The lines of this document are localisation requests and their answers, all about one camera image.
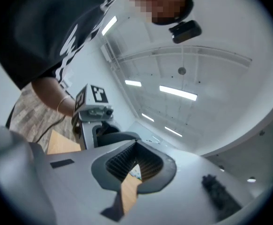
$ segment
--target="fluorescent light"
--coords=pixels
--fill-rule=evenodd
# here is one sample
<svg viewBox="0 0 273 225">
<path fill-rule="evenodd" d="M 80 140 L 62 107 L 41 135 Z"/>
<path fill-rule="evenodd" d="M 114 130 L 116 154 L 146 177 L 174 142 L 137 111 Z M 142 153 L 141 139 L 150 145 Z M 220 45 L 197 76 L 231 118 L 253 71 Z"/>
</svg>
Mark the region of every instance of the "fluorescent light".
<svg viewBox="0 0 273 225">
<path fill-rule="evenodd" d="M 182 137 L 182 135 L 181 135 L 181 134 L 176 133 L 175 131 L 173 131 L 173 130 L 169 129 L 168 127 L 164 127 L 164 128 L 165 128 L 166 130 L 169 130 L 170 132 L 172 132 L 172 133 L 174 133 L 174 134 L 176 134 L 176 135 L 178 135 L 178 136 Z"/>
<path fill-rule="evenodd" d="M 102 30 L 102 35 L 104 36 L 105 33 L 109 30 L 109 28 L 112 27 L 113 24 L 115 24 L 117 22 L 117 17 L 114 16 L 109 23 L 106 25 L 106 27 Z"/>
<path fill-rule="evenodd" d="M 154 122 L 154 119 L 148 117 L 147 115 L 145 115 L 145 114 L 143 114 L 143 113 L 142 113 L 142 115 L 143 115 L 145 118 L 147 118 L 147 119 L 151 120 L 152 122 Z"/>
<path fill-rule="evenodd" d="M 177 89 L 174 89 L 174 88 L 168 88 L 168 87 L 164 87 L 164 86 L 159 86 L 159 90 L 161 92 L 167 92 L 167 93 L 174 94 L 174 95 L 177 95 L 177 96 L 180 96 L 180 97 L 183 97 L 183 98 L 188 98 L 188 99 L 193 100 L 193 101 L 196 101 L 197 97 L 198 97 L 198 95 L 193 94 L 193 93 L 184 92 L 184 91 L 181 91 L 181 90 L 177 90 Z"/>
<path fill-rule="evenodd" d="M 132 86 L 141 87 L 141 82 L 125 80 L 125 83 L 126 83 L 127 85 L 132 85 Z"/>
<path fill-rule="evenodd" d="M 153 136 L 154 137 L 154 136 Z M 155 137 L 154 137 L 155 138 Z M 157 141 L 159 141 L 157 138 L 155 138 Z M 159 141 L 160 142 L 160 141 Z"/>
<path fill-rule="evenodd" d="M 250 177 L 247 181 L 248 182 L 256 182 L 256 179 L 254 177 Z"/>
</svg>

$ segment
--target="black cable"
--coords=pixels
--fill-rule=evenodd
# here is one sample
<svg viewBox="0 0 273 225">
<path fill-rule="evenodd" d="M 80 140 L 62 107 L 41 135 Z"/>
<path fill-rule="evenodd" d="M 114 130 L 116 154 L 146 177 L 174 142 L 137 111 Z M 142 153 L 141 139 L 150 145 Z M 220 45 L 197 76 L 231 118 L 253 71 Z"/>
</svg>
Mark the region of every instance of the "black cable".
<svg viewBox="0 0 273 225">
<path fill-rule="evenodd" d="M 41 138 L 46 134 L 46 132 L 49 131 L 50 128 L 52 128 L 53 126 L 61 123 L 64 119 L 66 118 L 66 116 L 63 116 L 61 119 L 59 119 L 58 121 L 54 122 L 53 124 L 51 124 L 44 132 L 43 134 L 41 134 L 41 136 L 39 137 L 39 139 L 35 142 L 35 143 L 38 143 L 39 140 L 41 140 Z"/>
</svg>

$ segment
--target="bracelet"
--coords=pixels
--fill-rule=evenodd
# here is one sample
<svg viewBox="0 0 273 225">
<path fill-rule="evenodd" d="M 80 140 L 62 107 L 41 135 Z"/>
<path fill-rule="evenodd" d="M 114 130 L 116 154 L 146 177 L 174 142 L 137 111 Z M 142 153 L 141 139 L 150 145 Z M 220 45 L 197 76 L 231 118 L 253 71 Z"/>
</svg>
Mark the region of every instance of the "bracelet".
<svg viewBox="0 0 273 225">
<path fill-rule="evenodd" d="M 58 109 L 59 109 L 59 106 L 60 106 L 60 104 L 64 101 L 64 100 L 66 100 L 67 98 L 70 98 L 71 96 L 70 95 L 67 95 L 67 96 L 65 96 L 63 99 L 61 99 L 61 101 L 59 102 L 59 104 L 58 104 L 58 106 L 57 106 L 57 109 L 56 109 L 56 111 L 59 113 L 59 111 L 58 111 Z"/>
</svg>

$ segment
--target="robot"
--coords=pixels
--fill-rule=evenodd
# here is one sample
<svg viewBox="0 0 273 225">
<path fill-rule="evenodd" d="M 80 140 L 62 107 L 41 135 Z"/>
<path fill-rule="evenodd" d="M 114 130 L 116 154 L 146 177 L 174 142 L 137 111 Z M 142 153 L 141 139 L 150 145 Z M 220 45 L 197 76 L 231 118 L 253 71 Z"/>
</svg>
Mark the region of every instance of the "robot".
<svg viewBox="0 0 273 225">
<path fill-rule="evenodd" d="M 121 133 L 102 88 L 83 88 L 72 124 L 83 150 L 54 155 L 0 127 L 0 192 L 26 223 L 236 224 L 229 218 L 252 201 L 205 158 Z M 121 183 L 136 164 L 142 183 L 124 215 Z"/>
</svg>

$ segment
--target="person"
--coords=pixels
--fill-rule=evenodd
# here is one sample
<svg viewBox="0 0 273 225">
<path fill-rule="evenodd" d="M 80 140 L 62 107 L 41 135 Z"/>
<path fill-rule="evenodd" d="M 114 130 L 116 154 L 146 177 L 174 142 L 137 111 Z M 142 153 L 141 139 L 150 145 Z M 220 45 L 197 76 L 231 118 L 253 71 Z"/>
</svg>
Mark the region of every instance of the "person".
<svg viewBox="0 0 273 225">
<path fill-rule="evenodd" d="M 115 0 L 0 0 L 0 63 L 22 89 L 72 116 L 74 100 L 60 86 L 73 57 L 101 28 Z M 153 23 L 178 17 L 187 0 L 134 0 Z"/>
</svg>

